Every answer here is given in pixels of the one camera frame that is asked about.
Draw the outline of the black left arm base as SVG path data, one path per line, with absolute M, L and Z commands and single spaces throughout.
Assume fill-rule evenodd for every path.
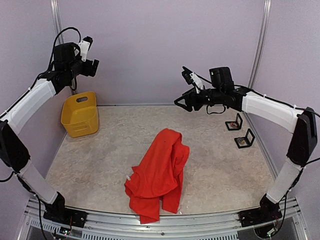
M 87 212 L 71 208 L 66 208 L 63 215 L 50 211 L 45 211 L 43 214 L 46 220 L 78 228 L 84 228 L 87 216 Z

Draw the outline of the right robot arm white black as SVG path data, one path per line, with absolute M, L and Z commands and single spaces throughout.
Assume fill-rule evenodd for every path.
M 262 197 L 258 208 L 244 213 L 245 219 L 258 219 L 260 222 L 266 222 L 271 217 L 280 218 L 279 202 L 297 184 L 305 166 L 311 163 L 310 156 L 318 143 L 318 113 L 310 107 L 296 107 L 251 88 L 235 85 L 227 66 L 209 70 L 212 88 L 205 88 L 203 77 L 185 66 L 182 69 L 182 77 L 193 88 L 174 101 L 176 106 L 192 112 L 202 106 L 222 105 L 224 109 L 231 108 L 266 119 L 292 134 L 286 162 L 273 186 Z

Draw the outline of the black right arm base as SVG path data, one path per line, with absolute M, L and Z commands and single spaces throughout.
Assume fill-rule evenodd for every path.
M 238 213 L 241 226 L 249 227 L 281 219 L 283 217 L 279 207 L 269 210 L 267 207 L 257 207 L 248 210 L 242 210 Z

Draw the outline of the red t-shirt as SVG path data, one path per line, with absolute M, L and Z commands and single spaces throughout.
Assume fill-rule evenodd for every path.
M 182 197 L 184 167 L 190 148 L 183 144 L 181 133 L 169 128 L 161 130 L 141 162 L 132 167 L 125 181 L 129 207 L 139 215 L 141 224 L 160 220 L 160 210 L 176 214 Z

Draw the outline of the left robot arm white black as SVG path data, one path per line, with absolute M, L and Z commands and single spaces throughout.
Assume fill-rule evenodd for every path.
M 87 58 L 92 43 L 92 38 L 87 36 L 79 43 L 68 42 L 54 46 L 53 61 L 48 69 L 0 116 L 1 160 L 12 169 L 24 188 L 45 205 L 46 213 L 61 223 L 70 218 L 65 198 L 37 170 L 19 134 L 48 100 L 71 86 L 73 79 L 79 75 L 96 75 L 99 61 Z

